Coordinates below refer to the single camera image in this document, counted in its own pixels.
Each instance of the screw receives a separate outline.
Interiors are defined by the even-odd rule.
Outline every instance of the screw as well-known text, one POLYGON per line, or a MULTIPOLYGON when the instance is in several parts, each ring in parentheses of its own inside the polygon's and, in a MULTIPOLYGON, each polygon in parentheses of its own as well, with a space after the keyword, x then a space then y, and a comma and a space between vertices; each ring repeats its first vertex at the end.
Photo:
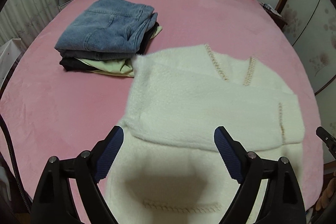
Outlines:
POLYGON ((286 157, 281 157, 281 161, 282 161, 284 164, 289 163, 289 159, 287 159, 286 157))
POLYGON ((56 156, 52 156, 52 157, 49 158, 50 163, 54 163, 57 160, 58 160, 58 158, 56 156))
POLYGON ((85 150, 85 151, 83 151, 83 152, 81 153, 81 157, 82 157, 82 158, 86 158, 86 157, 88 157, 88 156, 90 156, 90 151, 89 151, 89 150, 85 150))
POLYGON ((255 159, 257 157, 257 154, 254 153, 254 152, 248 152, 247 153, 247 156, 250 158, 250 159, 255 159))

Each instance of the pink bed sheet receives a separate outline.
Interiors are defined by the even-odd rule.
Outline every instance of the pink bed sheet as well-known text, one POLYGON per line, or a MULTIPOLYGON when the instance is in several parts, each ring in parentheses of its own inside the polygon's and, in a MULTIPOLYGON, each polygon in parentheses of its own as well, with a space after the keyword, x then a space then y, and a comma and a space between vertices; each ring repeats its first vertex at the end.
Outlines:
MULTIPOLYGON (((40 33, 0 102, 23 184, 31 196, 50 156, 66 159, 92 149, 124 113, 132 79, 65 72, 53 48, 65 28, 94 1, 74 0, 40 33)), ((319 111, 302 63, 262 7, 255 0, 128 1, 152 5, 159 14, 163 30, 148 52, 209 43, 214 51, 235 58, 254 55, 285 80, 299 97, 305 124, 303 197, 305 207, 311 207, 323 180, 322 146, 315 136, 319 111)), ((10 162, 3 138, 0 151, 10 162)))

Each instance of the white fuzzy sweater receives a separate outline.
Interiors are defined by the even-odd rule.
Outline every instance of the white fuzzy sweater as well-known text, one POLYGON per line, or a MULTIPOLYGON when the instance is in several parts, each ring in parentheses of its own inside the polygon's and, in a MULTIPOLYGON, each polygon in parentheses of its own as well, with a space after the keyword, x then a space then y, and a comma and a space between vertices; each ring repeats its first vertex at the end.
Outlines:
POLYGON ((135 137, 212 151, 219 126, 248 151, 303 140, 296 95, 254 58, 240 61, 200 45, 138 56, 133 68, 120 125, 135 137))
MULTIPOLYGON (((262 158, 288 157, 300 183, 300 108, 275 72, 204 45, 139 56, 133 65, 119 123, 124 143, 105 192, 119 223, 219 223, 239 185, 214 147, 218 126, 262 158)), ((265 188, 263 181, 248 223, 256 220, 265 188)))

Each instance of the bedside table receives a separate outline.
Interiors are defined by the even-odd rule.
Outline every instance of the bedside table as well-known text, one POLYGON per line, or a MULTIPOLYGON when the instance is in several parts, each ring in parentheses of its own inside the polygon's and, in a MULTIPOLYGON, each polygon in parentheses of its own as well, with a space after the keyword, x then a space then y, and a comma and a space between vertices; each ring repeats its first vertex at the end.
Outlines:
POLYGON ((283 20, 283 17, 279 17, 276 14, 273 14, 270 10, 263 7, 264 10, 269 14, 269 16, 273 19, 275 24, 282 30, 285 25, 287 25, 287 22, 283 20))

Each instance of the black garment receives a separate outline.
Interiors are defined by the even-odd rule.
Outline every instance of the black garment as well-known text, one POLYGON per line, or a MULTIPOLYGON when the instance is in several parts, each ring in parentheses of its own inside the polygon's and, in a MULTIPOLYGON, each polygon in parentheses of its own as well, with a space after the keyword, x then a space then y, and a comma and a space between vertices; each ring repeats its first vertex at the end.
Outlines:
POLYGON ((155 22, 154 26, 149 29, 145 34, 143 35, 139 50, 136 52, 137 54, 143 55, 146 51, 147 45, 149 40, 151 40, 151 37, 153 33, 156 31, 157 27, 159 27, 159 24, 155 22))
MULTIPOLYGON (((145 34, 143 35, 141 44, 140 44, 140 48, 139 51, 137 51, 137 54, 144 54, 145 50, 147 48, 148 42, 151 39, 153 33, 156 31, 157 27, 159 26, 159 24, 157 22, 155 22, 154 26, 147 32, 145 32, 145 34)), ((63 57, 62 60, 59 63, 60 65, 62 65, 66 71, 72 71, 72 70, 98 70, 95 67, 89 66, 85 63, 83 63, 82 61, 74 58, 74 57, 63 57)))
POLYGON ((82 61, 74 58, 74 57, 63 57, 62 60, 59 63, 62 65, 66 71, 71 71, 71 70, 98 70, 95 67, 89 66, 82 61))

